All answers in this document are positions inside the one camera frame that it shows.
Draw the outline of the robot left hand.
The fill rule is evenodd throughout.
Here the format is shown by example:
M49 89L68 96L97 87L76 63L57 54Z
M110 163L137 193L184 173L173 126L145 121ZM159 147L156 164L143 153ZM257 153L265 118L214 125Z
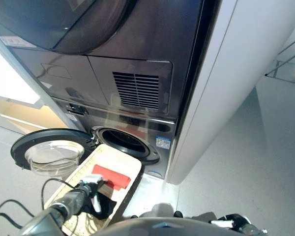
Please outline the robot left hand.
M92 174L84 177L79 181L78 186L82 190L86 190L86 200L85 202L92 205L92 209L96 213L102 213L102 207L100 205L100 200L98 197L98 190L106 184L108 181L103 178L101 174Z

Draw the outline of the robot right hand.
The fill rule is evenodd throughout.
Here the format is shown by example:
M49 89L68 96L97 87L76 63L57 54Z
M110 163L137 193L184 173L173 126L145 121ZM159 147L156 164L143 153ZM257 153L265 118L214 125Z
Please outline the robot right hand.
M251 224L251 221L247 217L235 213L224 215L216 220L210 220L209 223L220 228L238 231L243 226Z

